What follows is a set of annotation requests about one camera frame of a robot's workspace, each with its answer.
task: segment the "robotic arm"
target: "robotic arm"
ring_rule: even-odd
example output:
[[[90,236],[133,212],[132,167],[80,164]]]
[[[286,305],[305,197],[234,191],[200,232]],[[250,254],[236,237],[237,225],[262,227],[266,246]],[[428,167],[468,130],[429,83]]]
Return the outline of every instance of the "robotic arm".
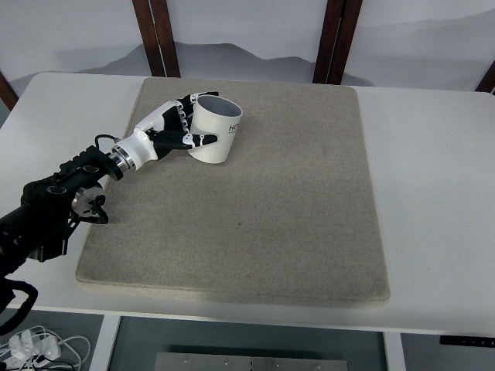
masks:
[[[189,133],[193,105],[202,94],[191,94],[168,101],[140,121],[129,137],[119,140],[98,135],[90,146],[60,171],[25,185],[21,206],[0,218],[0,312],[15,297],[14,290],[24,291],[28,299],[4,325],[0,335],[12,331],[29,313],[37,297],[36,289],[25,282],[5,278],[27,258],[43,262],[67,253],[72,232],[80,222],[106,224],[102,209],[105,195],[98,182],[109,175],[120,180],[128,170],[137,170],[150,160],[159,160],[173,149],[191,149],[217,141],[213,134]],[[99,149],[98,139],[113,138],[111,153]]]

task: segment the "paper cup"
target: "paper cup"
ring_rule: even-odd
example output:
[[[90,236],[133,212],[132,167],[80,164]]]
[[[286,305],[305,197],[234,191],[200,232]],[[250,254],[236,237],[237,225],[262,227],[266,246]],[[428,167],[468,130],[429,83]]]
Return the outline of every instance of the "paper cup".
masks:
[[[191,134],[215,134],[218,141],[204,147],[193,148],[189,154],[194,158],[218,164],[227,158],[237,126],[241,121],[242,109],[234,102],[214,95],[202,95],[194,104]]]

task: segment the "white table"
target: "white table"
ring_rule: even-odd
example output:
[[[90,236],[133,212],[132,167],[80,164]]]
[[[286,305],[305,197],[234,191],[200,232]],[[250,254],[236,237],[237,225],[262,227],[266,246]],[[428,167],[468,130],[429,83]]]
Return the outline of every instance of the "white table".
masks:
[[[58,171],[95,135],[121,137],[142,81],[68,73],[34,77],[0,130],[0,215],[19,206],[27,182]],[[38,288],[39,310],[495,336],[495,98],[356,90],[391,286],[386,305],[240,305],[83,291],[74,272],[88,225],[70,238],[67,256],[29,261],[12,277]]]

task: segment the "cup rim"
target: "cup rim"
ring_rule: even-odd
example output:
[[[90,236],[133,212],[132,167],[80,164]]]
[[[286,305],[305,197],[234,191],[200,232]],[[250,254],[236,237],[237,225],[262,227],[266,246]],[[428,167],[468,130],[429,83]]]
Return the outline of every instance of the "cup rim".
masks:
[[[214,112],[214,111],[211,111],[210,109],[204,107],[202,104],[200,104],[200,101],[201,100],[204,100],[204,99],[209,99],[209,100],[223,100],[224,102],[228,102],[231,106],[233,106],[234,109],[238,110],[238,114],[235,114],[235,115],[231,115],[231,114],[219,114],[217,112]],[[218,95],[212,95],[212,94],[203,94],[201,96],[199,96],[196,100],[196,104],[199,104],[203,109],[205,109],[206,111],[208,111],[209,113],[211,114],[215,114],[216,116],[220,116],[220,117],[230,117],[230,118],[236,118],[236,117],[241,117],[243,115],[243,111],[242,111],[242,108],[239,107],[238,104],[234,103],[232,100],[229,100],[227,98],[224,98],[224,97],[220,97]]]

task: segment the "gray mat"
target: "gray mat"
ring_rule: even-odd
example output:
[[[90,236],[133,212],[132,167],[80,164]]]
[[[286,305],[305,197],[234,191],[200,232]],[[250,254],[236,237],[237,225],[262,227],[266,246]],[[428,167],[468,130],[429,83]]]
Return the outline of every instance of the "gray mat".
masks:
[[[109,182],[76,278],[195,301],[367,306],[390,296],[356,91],[149,78],[128,133],[167,100],[218,90],[244,116],[227,160],[173,151]]]

